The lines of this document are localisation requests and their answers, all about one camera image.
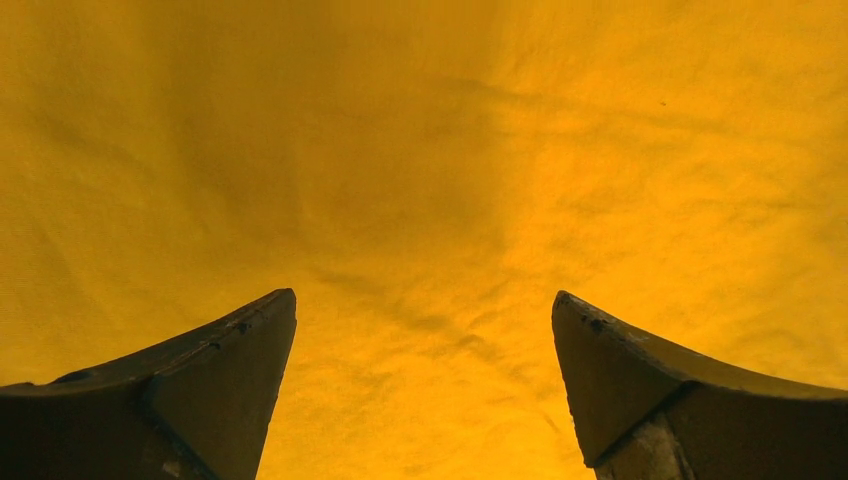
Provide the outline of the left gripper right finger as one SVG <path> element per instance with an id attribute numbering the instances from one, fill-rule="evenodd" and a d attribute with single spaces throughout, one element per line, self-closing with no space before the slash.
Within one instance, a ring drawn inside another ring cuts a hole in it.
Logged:
<path id="1" fill-rule="evenodd" d="M 702 355 L 565 291 L 554 345 L 599 479 L 843 479 L 847 394 Z"/>

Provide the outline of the yellow t-shirt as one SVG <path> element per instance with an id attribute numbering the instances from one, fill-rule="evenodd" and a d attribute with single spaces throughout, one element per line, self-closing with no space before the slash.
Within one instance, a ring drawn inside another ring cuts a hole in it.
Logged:
<path id="1" fill-rule="evenodd" d="M 847 385 L 843 1 L 5 1 L 1 381 L 276 288 L 263 479 L 588 479 L 566 290 Z"/>

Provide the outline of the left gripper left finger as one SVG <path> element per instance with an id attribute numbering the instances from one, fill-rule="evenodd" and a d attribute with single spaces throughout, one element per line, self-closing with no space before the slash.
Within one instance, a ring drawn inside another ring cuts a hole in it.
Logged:
<path id="1" fill-rule="evenodd" d="M 5 479 L 253 479 L 296 331 L 277 289 L 201 327 L 1 390 Z"/>

